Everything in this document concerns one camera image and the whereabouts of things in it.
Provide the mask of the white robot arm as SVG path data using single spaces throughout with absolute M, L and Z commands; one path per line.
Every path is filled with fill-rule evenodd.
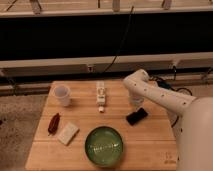
M 139 69 L 124 78 L 130 99 L 147 98 L 182 118 L 176 171 L 213 171 L 213 97 L 194 97 L 148 83 Z

